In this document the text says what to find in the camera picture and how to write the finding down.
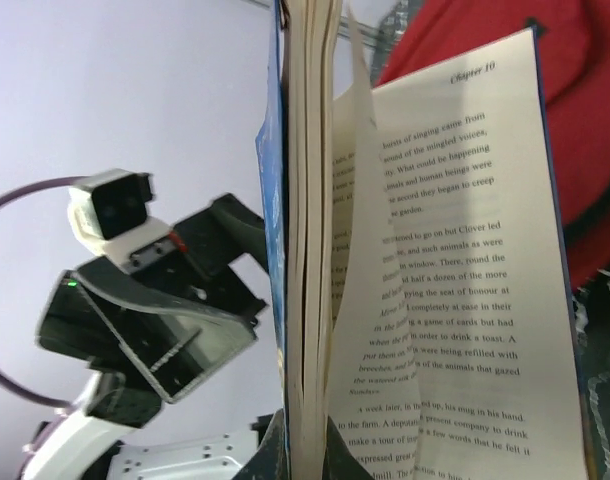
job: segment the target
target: book page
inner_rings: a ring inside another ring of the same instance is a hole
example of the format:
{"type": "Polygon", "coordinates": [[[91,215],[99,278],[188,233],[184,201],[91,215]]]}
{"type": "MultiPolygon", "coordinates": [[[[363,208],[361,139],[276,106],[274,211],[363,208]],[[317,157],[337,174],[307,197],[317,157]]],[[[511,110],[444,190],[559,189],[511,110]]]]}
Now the book page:
{"type": "Polygon", "coordinates": [[[388,480],[413,473],[420,399],[369,75],[349,17],[354,88],[334,105],[329,411],[354,457],[388,480]]]}
{"type": "Polygon", "coordinates": [[[374,103],[421,387],[414,480],[585,480],[533,33],[374,103]]]}

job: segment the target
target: red cloth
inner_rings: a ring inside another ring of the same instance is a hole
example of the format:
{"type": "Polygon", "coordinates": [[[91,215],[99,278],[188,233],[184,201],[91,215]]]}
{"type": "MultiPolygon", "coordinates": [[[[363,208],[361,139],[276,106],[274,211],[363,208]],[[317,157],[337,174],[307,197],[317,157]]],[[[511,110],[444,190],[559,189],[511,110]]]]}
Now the red cloth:
{"type": "MultiPolygon", "coordinates": [[[[427,0],[380,83],[511,35],[529,18],[538,40],[563,225],[610,184],[610,0],[427,0]]],[[[610,262],[610,208],[567,248],[574,288],[610,262]]]]}

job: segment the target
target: red bag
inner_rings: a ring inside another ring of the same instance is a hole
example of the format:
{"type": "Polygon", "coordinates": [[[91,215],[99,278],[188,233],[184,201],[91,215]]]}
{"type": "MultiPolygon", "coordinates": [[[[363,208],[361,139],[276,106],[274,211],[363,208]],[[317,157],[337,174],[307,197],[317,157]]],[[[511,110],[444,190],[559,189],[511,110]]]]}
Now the red bag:
{"type": "Polygon", "coordinates": [[[567,259],[577,288],[610,263],[610,0],[427,0],[380,83],[539,26],[567,259]]]}

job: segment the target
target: black cable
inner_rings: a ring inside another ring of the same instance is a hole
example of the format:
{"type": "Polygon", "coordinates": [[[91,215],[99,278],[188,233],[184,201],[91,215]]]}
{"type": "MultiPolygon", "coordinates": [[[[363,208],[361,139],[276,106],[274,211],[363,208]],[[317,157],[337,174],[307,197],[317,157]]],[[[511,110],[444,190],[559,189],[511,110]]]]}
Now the black cable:
{"type": "MultiPolygon", "coordinates": [[[[52,188],[67,187],[81,178],[83,177],[54,178],[51,180],[44,180],[42,182],[36,182],[21,188],[17,188],[16,190],[13,190],[0,196],[0,209],[3,208],[5,205],[12,203],[14,200],[18,200],[19,198],[25,197],[32,193],[41,192],[43,190],[49,190],[52,188]]],[[[43,395],[34,393],[31,390],[28,390],[27,388],[19,385],[1,371],[0,386],[3,387],[5,390],[9,391],[10,393],[13,393],[14,395],[18,395],[19,397],[24,398],[25,400],[28,400],[32,403],[45,405],[46,407],[67,408],[71,405],[71,402],[65,400],[44,397],[43,395]]]]}

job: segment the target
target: robotic arm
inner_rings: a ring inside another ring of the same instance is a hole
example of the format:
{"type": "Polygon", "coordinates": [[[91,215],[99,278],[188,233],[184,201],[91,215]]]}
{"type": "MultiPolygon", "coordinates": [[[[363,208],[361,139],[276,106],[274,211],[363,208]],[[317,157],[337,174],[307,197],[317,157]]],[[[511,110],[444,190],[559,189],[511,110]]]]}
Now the robotic arm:
{"type": "MultiPolygon", "coordinates": [[[[74,234],[97,258],[58,280],[38,343],[93,375],[26,447],[22,480],[106,478],[90,476],[96,460],[250,346],[266,305],[229,267],[250,253],[267,271],[263,220],[234,196],[169,226],[147,212],[149,175],[112,170],[70,191],[74,234]]],[[[174,478],[202,478],[185,465],[174,478]]]]}

